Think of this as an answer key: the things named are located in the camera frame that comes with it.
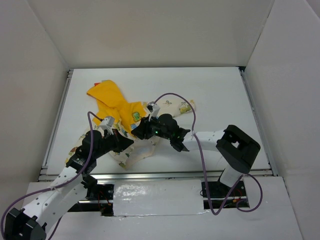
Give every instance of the yellow towel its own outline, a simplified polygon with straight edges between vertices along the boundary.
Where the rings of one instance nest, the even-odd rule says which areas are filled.
[[[127,102],[118,86],[111,80],[103,81],[90,88],[87,94],[96,99],[99,109],[97,116],[102,119],[107,116],[114,117],[114,126],[117,129],[122,126],[125,135],[127,133],[131,135],[131,130],[136,127],[136,123],[149,114],[145,111],[142,102]],[[93,121],[97,125],[100,124],[96,118]]]
[[[153,136],[148,140],[140,140],[131,134],[131,131],[139,126],[141,118],[150,114],[147,109],[147,102],[127,102],[118,86],[111,80],[103,81],[92,87],[87,91],[87,94],[96,99],[99,109],[97,116],[99,118],[114,117],[112,127],[117,129],[122,136],[134,140],[134,143],[122,152],[109,152],[121,167],[128,169],[134,163],[154,153],[160,140],[159,137]],[[196,109],[195,102],[192,99],[189,102]],[[191,112],[191,107],[179,98],[162,98],[157,104],[160,106],[159,116],[161,114],[171,114],[172,117],[177,117]],[[101,128],[98,127],[100,121],[94,118],[93,122],[95,123],[93,128],[104,134]],[[88,131],[89,128],[85,130],[75,147],[69,152],[66,161],[74,154],[76,148],[82,144],[82,139]]]

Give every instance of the fabric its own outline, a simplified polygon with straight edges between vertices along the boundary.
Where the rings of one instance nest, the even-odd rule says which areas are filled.
[[[139,126],[141,118],[150,114],[150,111],[147,109],[147,102],[127,102],[118,86],[111,80],[95,84],[94,87],[88,90],[87,94],[96,99],[98,106],[98,113],[96,115],[101,119],[112,116],[114,118],[112,128],[117,129],[122,136],[134,141],[134,143],[123,152],[110,152],[111,156],[118,161],[121,167],[128,169],[134,163],[154,153],[156,145],[160,140],[159,137],[153,136],[148,140],[140,140],[131,134],[131,131]],[[196,109],[194,100],[191,99],[189,102],[192,107]],[[192,112],[191,107],[179,98],[162,98],[157,104],[160,107],[158,116],[161,114],[171,114],[172,117],[177,117],[181,114]],[[93,128],[99,130],[103,135],[103,131],[98,127],[100,121],[94,118],[93,122]],[[87,128],[79,138],[75,147],[69,152],[66,162],[75,153],[77,147],[82,144],[82,140],[89,130],[90,129]]]

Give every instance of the white partition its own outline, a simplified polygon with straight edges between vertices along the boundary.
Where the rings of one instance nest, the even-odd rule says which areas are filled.
[[[274,0],[28,0],[74,68],[245,66]]]
[[[0,1],[1,215],[38,178],[66,76],[27,2]]]
[[[303,238],[320,237],[320,19],[305,0],[276,0],[245,70]]]

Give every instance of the purple cable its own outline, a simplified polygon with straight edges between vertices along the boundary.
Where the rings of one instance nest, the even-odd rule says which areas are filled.
[[[7,215],[7,213],[9,212],[9,210],[18,202],[20,202],[21,200],[27,198],[27,197],[30,197],[32,195],[35,195],[35,194],[40,194],[40,193],[45,193],[45,192],[48,192],[48,191],[51,191],[51,190],[54,190],[54,189],[59,189],[59,188],[63,188],[65,185],[71,183],[73,180],[75,180],[77,177],[80,176],[80,174],[83,173],[83,171],[86,169],[86,167],[88,166],[89,164],[89,161],[90,161],[90,158],[91,158],[91,155],[92,155],[92,152],[93,152],[93,148],[94,148],[94,144],[93,144],[93,138],[94,138],[94,130],[93,130],[93,127],[92,127],[92,123],[91,123],[91,119],[90,119],[90,115],[93,115],[94,117],[96,117],[97,119],[99,119],[100,121],[102,121],[101,118],[97,117],[93,112],[91,111],[88,111],[87,113],[87,117],[88,117],[88,120],[89,120],[89,126],[90,126],[90,150],[89,150],[89,155],[88,155],[88,158],[83,166],[83,168],[78,172],[78,174],[76,176],[74,176],[73,178],[71,178],[69,181],[66,181],[62,184],[59,184],[57,186],[55,186],[53,189],[51,189],[50,187],[48,188],[45,188],[45,189],[42,189],[42,190],[38,190],[38,191],[34,191],[34,192],[31,192],[31,193],[28,193],[20,198],[18,198],[17,200],[15,200],[13,203],[11,203],[7,208],[6,210],[4,211],[2,217],[1,217],[1,222],[0,222],[0,230],[1,230],[1,235],[3,237],[3,239],[5,239],[5,230],[4,230],[4,222],[5,222],[5,217]]]
[[[194,129],[195,129],[195,124],[196,124],[196,111],[195,109],[192,107],[192,105],[188,102],[188,100],[186,100],[184,97],[180,96],[179,94],[176,94],[176,93],[173,93],[173,92],[167,92],[167,93],[164,93],[162,94],[161,96],[159,96],[155,101],[154,103],[157,103],[159,101],[159,99],[161,99],[162,97],[166,96],[166,95],[174,95],[174,96],[177,96],[181,99],[183,99],[191,108],[192,112],[193,112],[193,123],[192,123],[192,127],[191,127],[191,130],[192,130],[192,134],[198,144],[198,147],[199,147],[199,151],[200,151],[200,157],[201,157],[201,163],[202,163],[202,170],[203,170],[203,177],[204,177],[204,185],[205,185],[205,191],[206,191],[206,195],[207,195],[207,198],[208,198],[208,203],[209,203],[209,207],[210,207],[210,210],[211,212],[213,213],[213,215],[218,215],[221,210],[224,208],[227,200],[228,200],[228,197],[230,196],[230,194],[232,193],[232,191],[235,189],[235,187],[237,186],[237,184],[240,182],[240,180],[242,179],[243,176],[239,177],[239,179],[235,182],[235,184],[230,188],[229,192],[227,193],[227,195],[225,196],[221,206],[219,207],[219,209],[217,210],[217,212],[214,211],[214,208],[212,206],[212,201],[211,201],[211,197],[210,197],[210,191],[209,191],[209,184],[208,184],[208,177],[207,177],[207,170],[206,170],[206,164],[205,164],[205,157],[204,157],[204,153],[203,153],[203,150],[202,150],[202,147],[201,147],[201,143],[200,143],[200,140],[198,138],[198,136],[196,135],[196,133],[194,132]],[[250,209],[250,210],[242,210],[239,208],[239,203],[240,202],[243,202],[243,201],[246,201],[246,199],[242,199],[242,200],[239,200],[235,207],[241,211],[241,212],[245,212],[245,213],[249,213],[249,212],[252,212],[254,210],[256,210],[262,203],[262,198],[263,198],[263,191],[262,191],[262,187],[260,185],[260,183],[258,182],[258,180],[252,176],[251,174],[247,174],[248,176],[250,176],[251,178],[253,178],[255,180],[255,182],[258,184],[259,186],[259,189],[260,189],[260,200],[259,200],[259,203],[257,204],[257,206],[255,206],[254,208]]]
[[[62,217],[60,217],[59,220],[56,222],[56,225],[55,225],[55,227],[54,227],[54,229],[53,229],[50,237],[48,238],[48,240],[51,240],[52,237],[54,236],[55,232],[57,231],[57,228],[58,228],[58,226],[59,226],[59,223],[60,223],[61,219],[62,219]]]

